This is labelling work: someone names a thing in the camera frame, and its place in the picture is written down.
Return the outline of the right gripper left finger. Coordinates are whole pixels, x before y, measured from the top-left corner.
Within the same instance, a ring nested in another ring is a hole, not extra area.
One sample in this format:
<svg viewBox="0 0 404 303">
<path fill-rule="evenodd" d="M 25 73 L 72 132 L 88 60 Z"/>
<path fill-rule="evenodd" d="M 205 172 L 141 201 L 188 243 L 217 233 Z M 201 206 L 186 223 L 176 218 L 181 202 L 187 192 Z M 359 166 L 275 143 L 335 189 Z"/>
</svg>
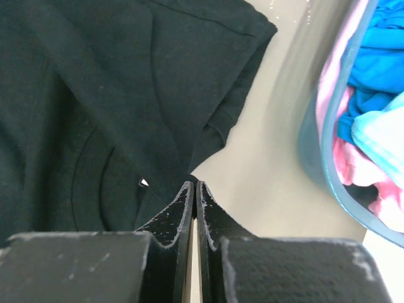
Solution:
<svg viewBox="0 0 404 303">
<path fill-rule="evenodd" d="M 194 187 L 133 232 L 20 233 L 1 250 L 2 302 L 189 302 Z"/>
</svg>

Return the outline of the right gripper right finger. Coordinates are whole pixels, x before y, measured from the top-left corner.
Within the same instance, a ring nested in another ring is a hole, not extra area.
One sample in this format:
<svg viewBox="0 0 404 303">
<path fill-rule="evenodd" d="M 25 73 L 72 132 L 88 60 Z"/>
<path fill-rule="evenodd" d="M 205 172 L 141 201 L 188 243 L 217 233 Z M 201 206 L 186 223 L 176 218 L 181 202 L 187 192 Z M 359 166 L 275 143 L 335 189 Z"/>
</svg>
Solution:
<svg viewBox="0 0 404 303">
<path fill-rule="evenodd" d="M 262 238 L 196 185 L 203 302 L 390 302 L 369 252 L 341 238 Z"/>
</svg>

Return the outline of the black t shirt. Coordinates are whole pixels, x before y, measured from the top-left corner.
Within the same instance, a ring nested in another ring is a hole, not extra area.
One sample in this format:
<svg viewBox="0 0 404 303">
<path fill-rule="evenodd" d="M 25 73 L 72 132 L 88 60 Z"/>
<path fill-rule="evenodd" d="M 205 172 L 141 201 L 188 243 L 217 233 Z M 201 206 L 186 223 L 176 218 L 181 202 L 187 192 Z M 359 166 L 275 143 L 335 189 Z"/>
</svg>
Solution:
<svg viewBox="0 0 404 303">
<path fill-rule="evenodd" d="M 149 221 L 225 147 L 276 31 L 245 1 L 2 1 L 1 242 Z"/>
</svg>

